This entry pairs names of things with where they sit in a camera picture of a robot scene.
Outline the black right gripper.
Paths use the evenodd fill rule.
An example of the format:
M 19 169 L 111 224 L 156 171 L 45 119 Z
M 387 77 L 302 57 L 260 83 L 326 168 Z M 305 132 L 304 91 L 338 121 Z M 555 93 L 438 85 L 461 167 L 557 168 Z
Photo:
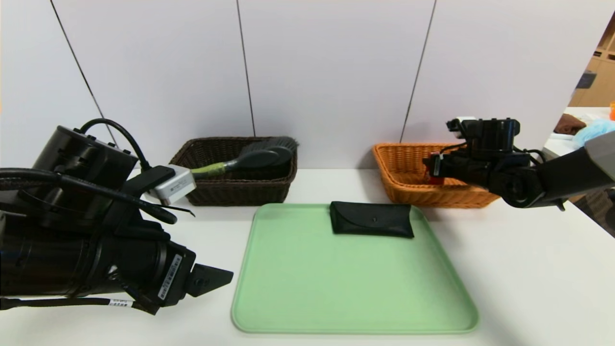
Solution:
M 486 185 L 489 182 L 488 161 L 451 153 L 422 158 L 422 164 L 431 177 L 456 179 L 469 185 Z

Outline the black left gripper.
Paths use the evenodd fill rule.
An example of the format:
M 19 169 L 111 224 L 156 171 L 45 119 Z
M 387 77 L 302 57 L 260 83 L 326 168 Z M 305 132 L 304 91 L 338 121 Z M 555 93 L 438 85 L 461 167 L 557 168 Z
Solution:
M 142 308 L 176 305 L 186 293 L 200 297 L 230 284 L 234 277 L 228 270 L 193 267 L 195 253 L 171 241 L 165 232 L 103 232 L 92 237 L 90 250 L 90 294 L 124 292 Z

